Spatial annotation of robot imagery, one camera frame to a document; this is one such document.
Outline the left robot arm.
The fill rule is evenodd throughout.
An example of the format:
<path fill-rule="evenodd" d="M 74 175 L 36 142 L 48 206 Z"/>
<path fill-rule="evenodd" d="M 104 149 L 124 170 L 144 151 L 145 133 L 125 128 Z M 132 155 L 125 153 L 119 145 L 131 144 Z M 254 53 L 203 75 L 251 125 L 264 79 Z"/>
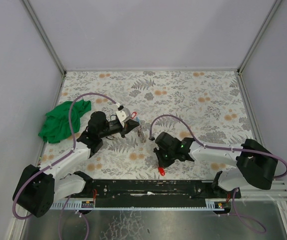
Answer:
<path fill-rule="evenodd" d="M 107 120 L 102 111 L 92 113 L 71 150 L 47 164 L 30 164 L 24 168 L 12 197 L 12 210 L 15 212 L 20 206 L 39 218 L 54 202 L 83 192 L 92 178 L 81 171 L 72 172 L 73 168 L 95 155 L 103 146 L 104 138 L 115 134 L 124 138 L 139 125 L 124 110 L 117 111 L 113 120 Z"/>

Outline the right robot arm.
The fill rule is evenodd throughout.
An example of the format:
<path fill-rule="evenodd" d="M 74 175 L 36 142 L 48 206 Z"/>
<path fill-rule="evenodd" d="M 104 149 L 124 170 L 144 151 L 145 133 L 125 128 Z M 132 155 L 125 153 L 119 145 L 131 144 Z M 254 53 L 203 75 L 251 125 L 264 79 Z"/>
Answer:
<path fill-rule="evenodd" d="M 227 192 L 248 185 L 260 190 L 271 189 L 278 161 L 253 139 L 246 139 L 243 144 L 237 146 L 199 143 L 192 137 L 179 140 L 162 132 L 154 142 L 156 147 L 153 151 L 160 168 L 165 169 L 176 160 L 224 164 L 232 169 L 216 174 L 213 180 L 215 187 Z"/>

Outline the red outlined key tag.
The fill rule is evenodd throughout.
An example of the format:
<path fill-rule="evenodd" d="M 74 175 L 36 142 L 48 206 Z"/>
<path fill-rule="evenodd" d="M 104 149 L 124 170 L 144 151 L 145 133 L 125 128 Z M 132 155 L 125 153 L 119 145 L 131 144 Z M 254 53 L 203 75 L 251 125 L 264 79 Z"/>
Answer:
<path fill-rule="evenodd" d="M 131 117 L 134 118 L 136 115 L 137 115 L 137 113 L 134 111 L 134 112 L 131 114 Z"/>

